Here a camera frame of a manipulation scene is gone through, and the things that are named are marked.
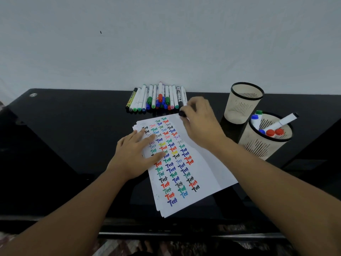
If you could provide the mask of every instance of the pen holder with markers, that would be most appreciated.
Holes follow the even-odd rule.
[[[260,129],[265,129],[280,119],[282,119],[282,117],[278,115],[263,112]],[[293,127],[291,124],[286,124],[281,128],[284,130],[283,136],[279,138],[268,137],[255,129],[255,127],[251,124],[250,118],[238,144],[244,146],[247,151],[253,153],[259,158],[266,160],[281,146],[291,140],[293,136]]]
[[[244,124],[263,95],[264,91],[257,85],[248,82],[233,84],[228,96],[224,117],[233,124]]]

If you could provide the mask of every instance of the forearm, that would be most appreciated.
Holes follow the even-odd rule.
[[[86,255],[125,180],[104,172],[69,202],[31,226],[1,255]]]
[[[228,138],[221,144],[212,147],[212,153],[297,250],[303,255],[338,255],[339,200],[259,159]]]

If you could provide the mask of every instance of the red marker cap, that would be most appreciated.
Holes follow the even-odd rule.
[[[273,137],[275,135],[275,131],[273,131],[272,129],[269,129],[268,131],[266,131],[266,135],[268,137]]]
[[[284,130],[281,129],[281,128],[278,128],[278,129],[275,130],[275,134],[276,135],[284,135]]]

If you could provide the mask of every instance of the person's left hand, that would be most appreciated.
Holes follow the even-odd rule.
[[[164,152],[159,152],[149,158],[143,158],[142,149],[155,139],[155,134],[152,134],[141,140],[144,133],[144,129],[139,133],[134,130],[117,142],[115,155],[110,160],[107,171],[120,171],[127,181],[141,175],[166,155]]]

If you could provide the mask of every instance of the hand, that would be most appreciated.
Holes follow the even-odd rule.
[[[222,139],[227,138],[220,127],[208,100],[203,97],[193,97],[187,106],[181,107],[187,118],[183,121],[188,136],[199,146],[211,150]]]
[[[144,133],[144,129],[139,133],[134,130],[117,142],[115,155],[110,160],[107,171],[120,171],[127,181],[141,175],[166,155],[164,152],[159,152],[149,158],[143,158],[142,149],[155,139],[153,134],[141,140]]]

